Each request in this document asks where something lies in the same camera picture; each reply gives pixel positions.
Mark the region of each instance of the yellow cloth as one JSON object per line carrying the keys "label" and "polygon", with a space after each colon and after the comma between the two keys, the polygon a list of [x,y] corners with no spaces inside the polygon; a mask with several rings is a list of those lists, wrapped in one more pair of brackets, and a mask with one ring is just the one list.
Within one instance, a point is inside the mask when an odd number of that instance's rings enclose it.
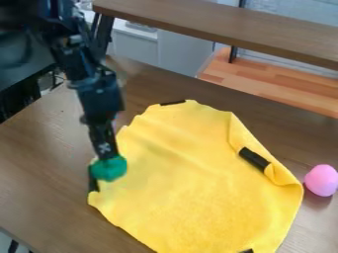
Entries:
{"label": "yellow cloth", "polygon": [[[302,185],[230,112],[195,101],[149,107],[118,134],[128,171],[89,195],[113,225],[160,253],[272,253]],[[238,156],[270,161],[263,174]]]}

